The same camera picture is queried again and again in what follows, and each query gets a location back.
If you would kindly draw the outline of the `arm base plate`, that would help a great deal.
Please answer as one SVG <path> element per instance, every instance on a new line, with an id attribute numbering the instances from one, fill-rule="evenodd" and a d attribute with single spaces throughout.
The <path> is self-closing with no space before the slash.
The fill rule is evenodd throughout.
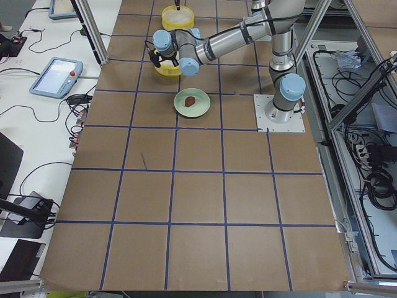
<path id="1" fill-rule="evenodd" d="M 276 109 L 271 94 L 255 94 L 254 109 L 258 132 L 305 133 L 305 125 L 300 106 L 295 104 L 291 111 Z"/>

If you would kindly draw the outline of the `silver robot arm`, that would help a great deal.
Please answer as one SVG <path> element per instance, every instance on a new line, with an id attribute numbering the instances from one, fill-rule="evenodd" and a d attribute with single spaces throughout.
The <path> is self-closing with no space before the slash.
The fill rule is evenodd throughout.
<path id="1" fill-rule="evenodd" d="M 252 15 L 235 26 L 202 38 L 198 29 L 157 30 L 149 57 L 157 68 L 164 60 L 178 66 L 185 76 L 195 76 L 200 66 L 218 59 L 262 37 L 270 37 L 272 58 L 269 73 L 275 88 L 273 100 L 265 107 L 267 118 L 285 124 L 302 98 L 306 83 L 297 74 L 293 53 L 294 23 L 303 12 L 304 1 L 253 1 Z"/>

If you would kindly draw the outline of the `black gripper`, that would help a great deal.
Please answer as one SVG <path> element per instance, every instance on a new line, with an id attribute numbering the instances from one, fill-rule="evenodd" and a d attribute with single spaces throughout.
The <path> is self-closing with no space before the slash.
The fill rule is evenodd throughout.
<path id="1" fill-rule="evenodd" d="M 180 0 L 174 0 L 174 5 L 178 11 L 181 9 Z M 165 56 L 158 52 L 158 60 L 158 67 L 177 67 L 177 52 L 173 56 Z"/>

